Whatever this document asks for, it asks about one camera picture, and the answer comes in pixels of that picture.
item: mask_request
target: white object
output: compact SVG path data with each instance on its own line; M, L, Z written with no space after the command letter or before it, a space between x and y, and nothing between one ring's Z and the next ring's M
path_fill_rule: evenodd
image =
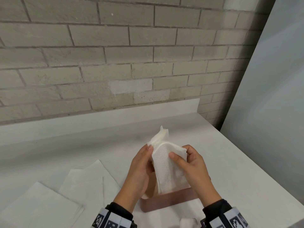
M191 99L152 104L149 108L138 106L96 115L41 120L37 121L41 123L39 127L31 122L5 126L6 131L15 136L9 138L14 144L0 146L0 161L6 158L0 168L0 211L34 182L43 180L57 191L71 168L85 168L97 159L122 186L133 157L154 136L153 131L163 125L170 128L171 142L190 144L204 157L217 191L232 206L238 207L252 228L261 227L261 224L269 228L286 228L303 219L304 206L199 115L196 112L198 104L199 99ZM82 117L82 123L77 121L78 116ZM53 134L51 125L55 125L60 134L38 140L41 138L39 132ZM93 131L74 133L83 129L79 126L91 127ZM27 128L34 140L22 142L21 128ZM61 132L68 130L70 134L62 136ZM3 128L0 144L5 138ZM67 147L71 146L73 152L69 153ZM9 153L14 157L7 159ZM23 164L20 165L20 159L15 157L21 157ZM178 227L180 218L200 221L204 218L202 209L201 202L196 199L149 213L143 213L137 205L133 215L138 227Z
M179 222L180 228L200 228L195 218L181 218Z
M152 145L153 165L155 169L158 194L166 194L177 190L189 188L183 171L169 158L169 153L174 152L187 161L186 149L169 142L169 130L162 126L148 145Z
M72 169L59 189L63 196L84 205L85 210L73 228L90 227L98 212L119 192L119 186L99 160L89 167Z
M12 227L70 228L83 207L36 182L4 211L0 218Z

